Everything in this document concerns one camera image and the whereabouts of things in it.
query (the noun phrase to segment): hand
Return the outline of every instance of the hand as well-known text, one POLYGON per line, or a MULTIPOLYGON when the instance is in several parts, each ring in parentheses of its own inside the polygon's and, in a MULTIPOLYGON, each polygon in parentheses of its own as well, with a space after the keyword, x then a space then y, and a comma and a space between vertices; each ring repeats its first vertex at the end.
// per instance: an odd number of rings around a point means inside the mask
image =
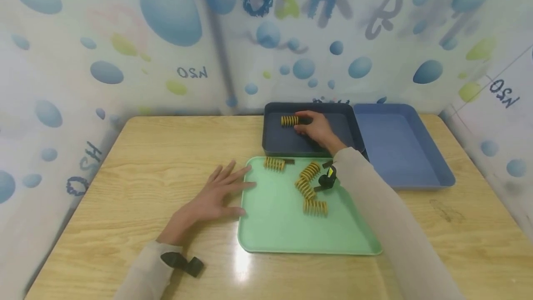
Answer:
POLYGON ((309 138, 326 148, 332 156, 346 148, 346 145, 333 133, 327 118, 314 111, 298 111, 295 113, 299 117, 312 118, 309 125, 294 125, 294 129, 301 135, 308 135, 309 138))
POLYGON ((245 210, 240 207, 224 206, 224 198, 228 194, 238 194, 246 188, 255 187, 255 182, 236 182, 252 169, 250 166, 231 173, 234 167, 234 160, 224 169, 218 166, 198 195, 172 215, 157 241, 182 245, 186 230, 199 221, 245 215, 245 210))

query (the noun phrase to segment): black object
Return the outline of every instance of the black object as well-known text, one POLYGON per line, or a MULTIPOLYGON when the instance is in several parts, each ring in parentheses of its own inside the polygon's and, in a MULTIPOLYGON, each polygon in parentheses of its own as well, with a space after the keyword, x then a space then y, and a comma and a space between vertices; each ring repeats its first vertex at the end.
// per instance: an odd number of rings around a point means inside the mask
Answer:
POLYGON ((203 262, 200 261, 197 257, 193 257, 191 261, 189 262, 189 264, 187 264, 185 272, 187 272, 189 275, 192 275, 194 278, 196 278, 203 269, 204 269, 203 262))
POLYGON ((294 115, 302 110, 323 113, 339 139, 368 159, 352 107, 343 103, 268 103, 263 123, 263 150, 267 156, 331 157, 326 149, 308 136, 298 135, 294 129, 281 127, 281 116, 294 115))
POLYGON ((193 257, 190 262, 187 262, 187 259, 183 257, 182 254, 174 251, 162 254, 161 260, 171 268, 183 270, 194 278, 196 278, 204 268, 204 263, 197 257, 193 257))

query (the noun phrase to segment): dark blue tray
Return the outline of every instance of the dark blue tray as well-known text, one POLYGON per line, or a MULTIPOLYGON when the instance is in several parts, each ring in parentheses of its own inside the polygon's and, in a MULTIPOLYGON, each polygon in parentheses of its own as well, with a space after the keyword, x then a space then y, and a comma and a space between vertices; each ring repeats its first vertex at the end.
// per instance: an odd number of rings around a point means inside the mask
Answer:
POLYGON ((263 150, 267 156, 331 157, 327 150, 308 137, 298 135, 292 128, 281 127, 281 116, 294 115, 301 110, 323 113, 341 141, 368 159, 352 107, 341 103, 268 103, 263 123, 263 150))
POLYGON ((396 190, 439 190, 455 176, 422 120, 407 104, 353 107, 374 169, 396 190))

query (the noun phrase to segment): light blue tray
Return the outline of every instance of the light blue tray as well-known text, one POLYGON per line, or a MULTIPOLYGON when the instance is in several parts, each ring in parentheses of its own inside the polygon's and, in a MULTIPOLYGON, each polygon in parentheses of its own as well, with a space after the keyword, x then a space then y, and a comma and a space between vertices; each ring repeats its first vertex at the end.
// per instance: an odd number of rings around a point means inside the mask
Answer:
POLYGON ((368 159, 395 190, 439 190, 455 176, 416 110, 407 104, 356 104, 368 159))

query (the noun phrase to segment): left hand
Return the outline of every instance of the left hand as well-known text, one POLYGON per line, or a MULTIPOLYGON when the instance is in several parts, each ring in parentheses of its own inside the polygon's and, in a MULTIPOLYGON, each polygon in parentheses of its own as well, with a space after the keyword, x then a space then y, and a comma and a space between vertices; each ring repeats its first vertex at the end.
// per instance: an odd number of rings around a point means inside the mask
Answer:
POLYGON ((238 206, 224 206, 224 198, 228 194, 238 194, 246 188, 255 187, 255 182, 237 181, 252 167, 246 166, 232 173, 234 167, 235 160, 224 169, 218 166, 198 195, 172 215, 157 241, 162 244, 182 245, 186 230, 199 221, 245 215, 245 210, 238 206))

